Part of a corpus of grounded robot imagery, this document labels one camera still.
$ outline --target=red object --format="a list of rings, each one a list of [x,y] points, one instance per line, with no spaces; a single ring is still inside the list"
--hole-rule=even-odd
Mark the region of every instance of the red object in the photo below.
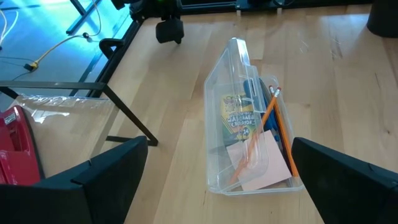
[[[20,106],[0,113],[0,184],[32,185],[40,181],[30,127]]]

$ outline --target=wooden tabletop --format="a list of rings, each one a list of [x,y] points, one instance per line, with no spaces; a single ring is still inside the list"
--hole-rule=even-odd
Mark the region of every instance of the wooden tabletop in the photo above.
[[[108,99],[19,96],[46,177],[87,161],[101,148],[118,108]]]
[[[203,84],[232,37],[275,75],[296,136],[398,172],[398,39],[366,28],[369,5],[183,16],[182,43],[145,21],[109,83],[159,139],[126,223],[322,223],[306,190],[227,197],[207,191]],[[135,136],[117,117],[111,134]]]

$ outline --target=orange pencil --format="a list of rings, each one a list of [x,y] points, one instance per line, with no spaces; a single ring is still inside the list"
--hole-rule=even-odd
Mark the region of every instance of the orange pencil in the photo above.
[[[273,95],[274,94],[274,88],[272,86],[269,86],[269,90],[271,92],[271,95]],[[294,161],[293,161],[292,148],[291,148],[291,146],[289,144],[289,137],[288,137],[288,135],[286,133],[286,130],[285,130],[284,120],[282,119],[282,115],[281,115],[280,110],[279,110],[278,102],[275,104],[274,107],[275,107],[274,109],[275,109],[275,113],[276,113],[276,119],[278,120],[278,123],[279,123],[280,135],[282,135],[282,141],[283,141],[283,143],[285,145],[287,158],[289,159],[290,166],[292,168],[292,174],[293,174],[294,177],[298,177],[299,176],[299,172],[297,171],[296,165],[294,164]]]
[[[243,170],[243,168],[245,168],[247,166],[247,164],[250,161],[251,158],[251,154],[254,148],[254,144],[257,142],[258,140],[258,134],[261,133],[261,131],[263,130],[263,127],[269,117],[269,115],[271,114],[272,109],[274,108],[275,104],[277,103],[277,97],[279,95],[280,92],[280,87],[278,87],[276,93],[274,96],[272,96],[271,102],[268,105],[267,111],[264,114],[264,116],[261,119],[261,127],[257,127],[256,131],[253,132],[252,135],[252,139],[249,143],[249,147],[248,147],[248,156],[246,158],[242,158],[238,164],[238,167],[235,170],[234,175],[232,176],[231,180],[229,181],[229,184],[233,184],[236,182],[236,179],[238,178],[238,175],[241,173],[241,171]]]

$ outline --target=yellow cable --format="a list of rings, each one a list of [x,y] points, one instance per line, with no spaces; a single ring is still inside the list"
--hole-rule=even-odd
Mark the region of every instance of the yellow cable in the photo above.
[[[98,29],[98,32],[97,32],[96,34],[89,35],[89,37],[95,37],[95,36],[97,36],[98,34],[100,34],[101,29],[102,29],[100,12],[99,12],[99,10],[98,10],[98,8],[97,8],[97,4],[95,3],[95,0],[92,0],[92,1],[93,1],[95,10],[97,11],[98,21],[99,21],[99,29]],[[48,51],[46,51],[42,56],[40,56],[39,59],[37,59],[36,61],[34,61],[30,66],[32,66],[34,69],[36,69],[36,68],[39,66],[40,61],[43,60],[43,58],[44,58],[45,56],[47,56],[52,50],[56,49],[59,45],[65,43],[66,41],[71,40],[71,39],[73,39],[73,38],[75,38],[75,37],[82,37],[82,38],[84,38],[83,35],[73,35],[73,36],[71,36],[71,37],[66,38],[65,40],[63,40],[63,41],[57,43],[56,45],[54,45],[53,47],[51,47],[51,48],[50,48]]]
[[[4,40],[4,34],[6,33],[6,29],[7,29],[7,18],[6,15],[4,15],[3,11],[0,9],[0,14],[2,15],[2,17],[4,18],[4,28],[1,32],[1,36],[0,36],[0,46],[2,41]]]

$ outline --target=pink paper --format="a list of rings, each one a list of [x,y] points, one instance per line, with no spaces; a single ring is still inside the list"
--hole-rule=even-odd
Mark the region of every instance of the pink paper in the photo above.
[[[242,184],[244,191],[267,187],[292,176],[271,131],[261,133],[259,139],[257,149],[253,150],[248,166],[238,175],[239,181],[251,179],[249,182]],[[243,157],[242,151],[246,149],[244,145],[248,146],[249,143],[250,139],[226,148],[235,169],[239,164],[236,161],[240,161]],[[268,159],[261,157],[260,154],[267,155]],[[264,169],[266,172],[257,177]]]

